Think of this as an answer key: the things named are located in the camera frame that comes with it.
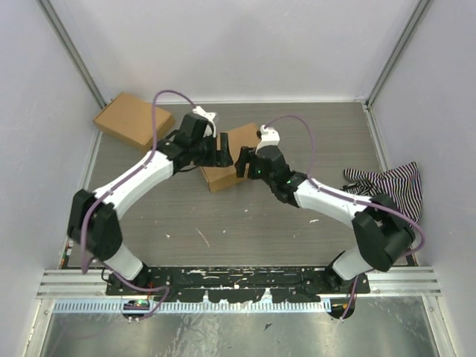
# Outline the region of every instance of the white bracket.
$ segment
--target white bracket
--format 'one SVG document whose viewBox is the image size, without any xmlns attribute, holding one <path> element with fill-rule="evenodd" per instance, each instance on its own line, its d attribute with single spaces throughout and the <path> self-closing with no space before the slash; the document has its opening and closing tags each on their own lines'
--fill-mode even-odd
<svg viewBox="0 0 476 357">
<path fill-rule="evenodd" d="M 262 147 L 278 145 L 280 143 L 280 135 L 274 128 L 266 128 L 264 125 L 260 127 L 261 141 L 256 146 L 256 152 Z"/>
</svg>

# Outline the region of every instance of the white wall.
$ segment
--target white wall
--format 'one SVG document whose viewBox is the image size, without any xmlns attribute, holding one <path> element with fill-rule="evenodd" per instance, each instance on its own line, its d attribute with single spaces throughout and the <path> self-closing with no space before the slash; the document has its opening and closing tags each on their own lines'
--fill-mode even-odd
<svg viewBox="0 0 476 357">
<path fill-rule="evenodd" d="M 0 356 L 19 356 L 55 267 L 98 105 L 39 6 L 0 1 Z"/>
<path fill-rule="evenodd" d="M 105 97 L 314 101 L 368 97 L 417 0 L 51 2 Z"/>
<path fill-rule="evenodd" d="M 393 166 L 416 160 L 422 258 L 434 266 L 454 336 L 476 350 L 476 2 L 435 0 L 375 105 Z"/>
</svg>

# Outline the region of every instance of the wire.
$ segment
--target wire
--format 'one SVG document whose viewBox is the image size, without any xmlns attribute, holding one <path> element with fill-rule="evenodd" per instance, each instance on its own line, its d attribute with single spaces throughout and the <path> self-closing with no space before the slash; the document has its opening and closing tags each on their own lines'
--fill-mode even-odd
<svg viewBox="0 0 476 357">
<path fill-rule="evenodd" d="M 122 184 L 124 184 L 125 182 L 130 180 L 133 176 L 137 175 L 154 158 L 155 151 L 157 150 L 157 130 L 156 130 L 157 120 L 155 119 L 155 107 L 157 106 L 157 98 L 160 95 L 165 94 L 165 93 L 176 94 L 176 95 L 184 98 L 193 108 L 196 107 L 195 103 L 189 97 L 187 97 L 185 94 L 180 93 L 179 91 L 174 91 L 172 89 L 165 89 L 165 90 L 159 91 L 155 94 L 154 98 L 152 99 L 152 105 L 151 105 L 151 111 L 152 111 L 152 149 L 150 151 L 149 157 L 146 159 L 146 161 L 144 162 L 143 165 L 136 168 L 134 171 L 132 171 L 126 177 L 122 178 L 119 182 L 117 182 L 115 185 L 113 185 L 108 192 L 104 193 L 100 198 L 96 199 L 96 201 L 86 211 L 86 214 L 84 216 L 83 223 L 81 225 L 81 239 L 80 239 L 81 271 L 83 272 L 83 274 L 86 274 L 88 272 L 89 266 L 91 265 L 91 260 L 88 261 L 87 256 L 86 256 L 86 234 L 88 232 L 89 220 L 90 220 L 92 214 L 94 213 L 94 211 L 96 210 L 96 208 L 101 204 L 101 202 L 106 197 L 111 195 L 115 190 L 117 190 Z M 107 266 L 106 264 L 104 264 L 104 265 L 105 265 L 105 267 L 107 267 L 109 270 L 112 271 L 112 269 L 109 266 Z M 161 290 L 165 290 L 165 293 L 164 293 L 164 296 L 161 299 L 161 302 L 163 300 L 165 300 L 165 298 L 169 294 L 170 289 L 169 289 L 168 286 L 159 286 L 159 287 L 154 288 L 154 289 L 144 289 L 144 288 L 141 288 L 139 286 L 135 286 L 134 284 L 131 284 L 129 281 L 124 279 L 117 272 L 112 271 L 112 273 L 116 276 L 117 279 L 119 279 L 122 282 L 122 284 L 124 284 L 125 286 L 128 286 L 131 289 L 139 291 L 139 292 L 159 292 Z M 161 302 L 159 302 L 159 304 L 154 308 L 154 310 L 152 310 L 151 312 L 149 312 L 149 314 L 147 314 L 145 316 L 147 316 L 147 317 L 152 316 L 153 312 L 156 309 L 158 309 L 158 307 L 161 305 Z"/>
<path fill-rule="evenodd" d="M 195 166 L 192 166 L 192 167 L 190 167 L 190 168 L 188 168 L 188 169 L 181 169 L 181 170 L 179 170 L 178 172 L 179 172 L 179 173 L 189 173 L 190 171 L 194 171 L 194 170 L 197 169 L 197 168 L 198 168 L 198 166 L 195 165 Z"/>
<path fill-rule="evenodd" d="M 397 210 L 392 210 L 391 208 L 388 208 L 388 207 L 385 207 L 385 206 L 381 206 L 381 205 L 378 205 L 378 204 L 375 204 L 373 202 L 366 202 L 366 201 L 362 201 L 360 199 L 357 199 L 356 197 L 358 196 L 354 196 L 354 198 L 351 198 L 351 197 L 347 197 L 345 195 L 342 195 L 338 192 L 334 192 L 334 191 L 331 191 L 331 190 L 327 190 L 325 187 L 321 187 L 312 177 L 311 177 L 311 174 L 312 174 L 312 168 L 314 166 L 314 157 L 315 157 L 315 141 L 314 141 L 314 135 L 312 134 L 312 131 L 311 131 L 311 128 L 309 127 L 309 124 L 302 118 L 298 117 L 297 115 L 283 115 L 281 117 L 278 117 L 278 118 L 275 118 L 273 120 L 271 120 L 269 123 L 267 123 L 265 125 L 265 127 L 269 127 L 271 126 L 273 123 L 281 120 L 281 119 L 284 119 L 284 118 L 292 118 L 292 119 L 296 119 L 296 120 L 299 120 L 307 129 L 307 132 L 309 133 L 309 137 L 311 139 L 311 158 L 309 160 L 309 166 L 307 167 L 307 172 L 306 172 L 306 177 L 307 177 L 307 180 L 309 181 L 309 183 L 314 186 L 315 188 L 317 188 L 319 191 L 321 192 L 324 192 L 332 197 L 335 197 L 337 199 L 342 199 L 346 202 L 351 202 L 355 205 L 364 205 L 366 207 L 371 207 L 373 209 L 376 209 L 376 210 L 383 210 L 384 212 L 387 212 L 387 213 L 390 213 L 390 214 L 393 214 L 394 216 L 400 218 L 400 219 L 403 219 L 404 221 L 406 221 L 409 225 L 411 225 L 412 227 L 415 228 L 416 231 L 418 231 L 418 233 L 420 234 L 420 237 L 421 237 L 421 240 L 420 240 L 420 243 L 417 247 L 415 247 L 414 249 L 411 249 L 410 251 L 406 251 L 404 254 L 402 254 L 402 257 L 406 257 L 408 255 L 412 255 L 414 253 L 417 253 L 421 248 L 423 248 L 425 246 L 425 243 L 426 243 L 426 235 L 425 235 L 425 232 L 423 232 L 423 229 L 415 222 L 413 221 L 411 218 L 407 217 L 406 215 L 400 213 L 399 211 Z M 353 287 L 352 287 L 352 291 L 350 293 L 350 299 L 349 299 L 349 303 L 347 304 L 347 308 L 344 310 L 344 314 L 341 316 L 341 320 L 343 321 L 347 312 L 349 311 L 349 308 L 350 308 L 350 305 L 352 304 L 353 300 L 354 300 L 354 297 L 356 296 L 356 287 L 357 287 L 357 281 L 358 281 L 358 276 L 359 274 L 356 275 L 355 277 L 355 280 L 354 280 L 354 283 L 353 283 Z"/>
<path fill-rule="evenodd" d="M 352 305 L 352 302 L 354 301 L 354 298 L 356 296 L 356 288 L 357 288 L 357 281 L 358 281 L 359 275 L 360 274 L 357 274 L 356 277 L 354 278 L 354 284 L 352 284 L 352 291 L 350 292 L 350 299 L 349 299 L 349 302 L 347 303 L 344 313 L 341 316 L 341 321 L 343 321 L 345 317 L 347 316 L 347 313 L 349 312 L 349 309 L 350 309 L 350 305 Z"/>
<path fill-rule="evenodd" d="M 103 270 L 101 270 L 101 280 L 105 283 L 108 283 L 109 281 L 104 277 L 104 272 L 106 271 L 106 267 L 103 267 Z"/>
</svg>

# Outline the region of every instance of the white cable tray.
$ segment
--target white cable tray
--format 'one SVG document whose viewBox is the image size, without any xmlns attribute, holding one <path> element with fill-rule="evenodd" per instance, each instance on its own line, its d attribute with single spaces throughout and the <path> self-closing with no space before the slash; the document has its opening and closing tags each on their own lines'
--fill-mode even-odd
<svg viewBox="0 0 476 357">
<path fill-rule="evenodd" d="M 105 301 L 98 301 L 97 299 L 71 299 L 59 300 L 54 304 L 53 313 L 57 314 L 113 314 L 123 312 L 123 304 L 127 300 L 123 299 L 108 299 Z M 151 308 L 155 306 L 155 302 L 151 303 Z M 329 299 L 323 299 L 318 303 L 272 303 L 270 300 L 262 300 L 257 303 L 211 303 L 204 301 L 202 303 L 163 303 L 157 314 L 184 314 L 184 313 L 233 313 L 233 314 L 248 314 L 248 313 L 270 313 L 270 312 L 330 312 L 331 304 Z M 132 313 L 147 313 L 144 310 L 126 311 L 128 314 Z"/>
</svg>

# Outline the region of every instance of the metal floor panel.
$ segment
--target metal floor panel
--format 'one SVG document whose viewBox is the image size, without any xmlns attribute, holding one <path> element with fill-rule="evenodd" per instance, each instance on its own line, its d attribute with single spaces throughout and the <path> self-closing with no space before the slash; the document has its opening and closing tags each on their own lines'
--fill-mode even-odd
<svg viewBox="0 0 476 357">
<path fill-rule="evenodd" d="M 53 314 L 42 357 L 432 357 L 420 297 L 358 299 L 345 322 L 326 313 Z"/>
<path fill-rule="evenodd" d="M 189 106 L 164 106 L 178 122 Z M 258 125 L 284 114 L 307 120 L 316 140 L 314 177 L 340 187 L 342 170 L 379 169 L 367 119 L 360 103 L 208 104 L 217 111 L 218 130 Z M 310 142 L 296 120 L 276 124 L 292 169 L 306 171 Z M 142 154 L 104 135 L 89 187 L 117 178 Z M 326 265 L 355 244 L 345 225 L 310 210 L 277 201 L 261 181 L 209 192 L 202 173 L 179 173 L 139 200 L 120 221 L 129 249 L 151 266 Z M 79 265 L 75 246 L 69 266 Z"/>
</svg>

